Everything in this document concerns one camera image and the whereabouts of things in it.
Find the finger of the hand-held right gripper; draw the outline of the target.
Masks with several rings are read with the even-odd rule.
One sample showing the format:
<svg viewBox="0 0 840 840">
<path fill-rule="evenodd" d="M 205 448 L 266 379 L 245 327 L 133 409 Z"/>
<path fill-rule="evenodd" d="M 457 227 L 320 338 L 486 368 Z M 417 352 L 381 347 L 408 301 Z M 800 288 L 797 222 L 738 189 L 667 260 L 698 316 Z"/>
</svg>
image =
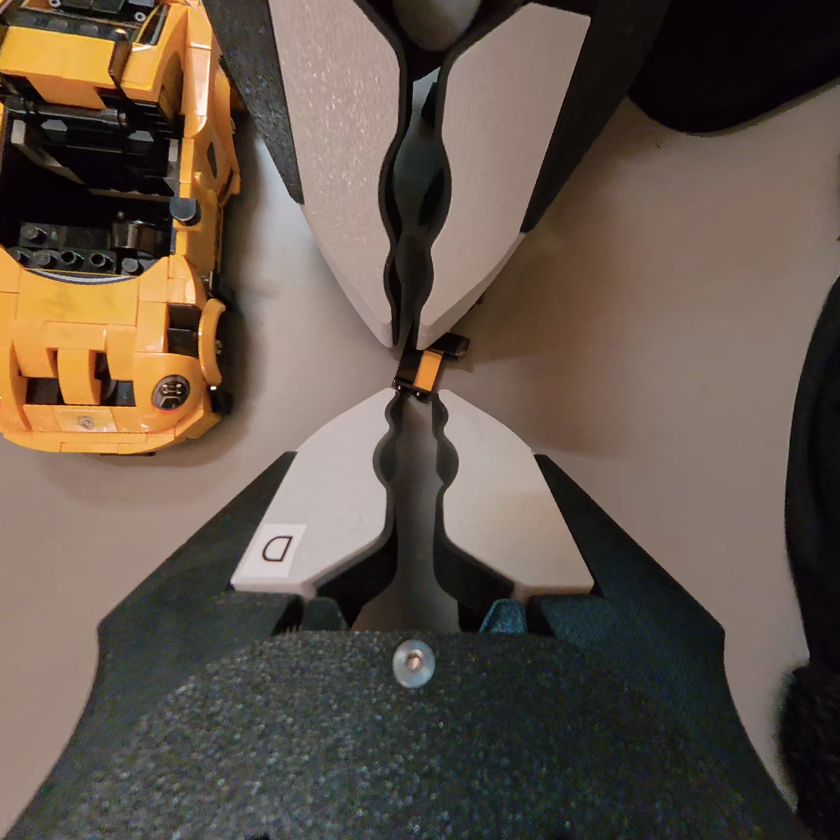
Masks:
<svg viewBox="0 0 840 840">
<path fill-rule="evenodd" d="M 410 75 L 390 2 L 271 1 L 301 209 L 344 294 L 387 348 L 397 342 L 400 236 L 391 179 Z"/>
<path fill-rule="evenodd" d="M 437 126 L 448 210 L 416 344 L 434 343 L 476 303 L 524 238 L 522 226 L 592 16 L 503 12 L 446 59 Z"/>
</svg>

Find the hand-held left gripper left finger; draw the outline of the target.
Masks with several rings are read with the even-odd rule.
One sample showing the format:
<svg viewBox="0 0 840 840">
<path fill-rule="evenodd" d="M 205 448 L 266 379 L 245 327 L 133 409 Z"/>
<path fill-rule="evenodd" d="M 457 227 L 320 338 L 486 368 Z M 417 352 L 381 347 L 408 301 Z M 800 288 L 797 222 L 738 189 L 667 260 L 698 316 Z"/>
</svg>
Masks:
<svg viewBox="0 0 840 840">
<path fill-rule="evenodd" d="M 299 447 L 230 579 L 237 592 L 318 595 L 391 552 L 395 500 L 382 455 L 397 397 L 386 387 Z"/>
</svg>

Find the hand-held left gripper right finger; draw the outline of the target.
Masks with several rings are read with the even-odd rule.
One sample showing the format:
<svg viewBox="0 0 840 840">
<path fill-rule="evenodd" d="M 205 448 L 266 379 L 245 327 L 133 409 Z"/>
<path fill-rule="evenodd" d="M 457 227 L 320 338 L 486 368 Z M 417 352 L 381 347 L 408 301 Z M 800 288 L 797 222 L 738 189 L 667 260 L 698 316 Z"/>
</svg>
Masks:
<svg viewBox="0 0 840 840">
<path fill-rule="evenodd" d="M 531 448 L 450 390 L 434 403 L 435 574 L 457 601 L 582 595 L 594 580 Z"/>
</svg>

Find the black yellow lego strip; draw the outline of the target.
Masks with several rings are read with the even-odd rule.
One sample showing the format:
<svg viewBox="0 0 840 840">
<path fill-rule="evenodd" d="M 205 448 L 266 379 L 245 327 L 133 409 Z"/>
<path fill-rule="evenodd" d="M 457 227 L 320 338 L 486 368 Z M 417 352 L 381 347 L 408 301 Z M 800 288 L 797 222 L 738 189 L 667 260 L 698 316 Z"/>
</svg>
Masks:
<svg viewBox="0 0 840 840">
<path fill-rule="evenodd" d="M 468 349 L 469 338 L 453 332 L 445 333 L 425 350 L 406 342 L 392 388 L 428 402 L 443 363 L 462 359 Z"/>
</svg>

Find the yellow lego car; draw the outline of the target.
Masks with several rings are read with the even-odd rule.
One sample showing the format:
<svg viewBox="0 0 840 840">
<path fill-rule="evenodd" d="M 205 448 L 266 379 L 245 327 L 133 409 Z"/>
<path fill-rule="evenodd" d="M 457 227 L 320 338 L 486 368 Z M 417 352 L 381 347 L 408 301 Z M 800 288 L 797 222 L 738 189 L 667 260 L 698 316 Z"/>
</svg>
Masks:
<svg viewBox="0 0 840 840">
<path fill-rule="evenodd" d="M 229 408 L 235 91 L 203 2 L 2 2 L 1 430 L 148 455 Z"/>
</svg>

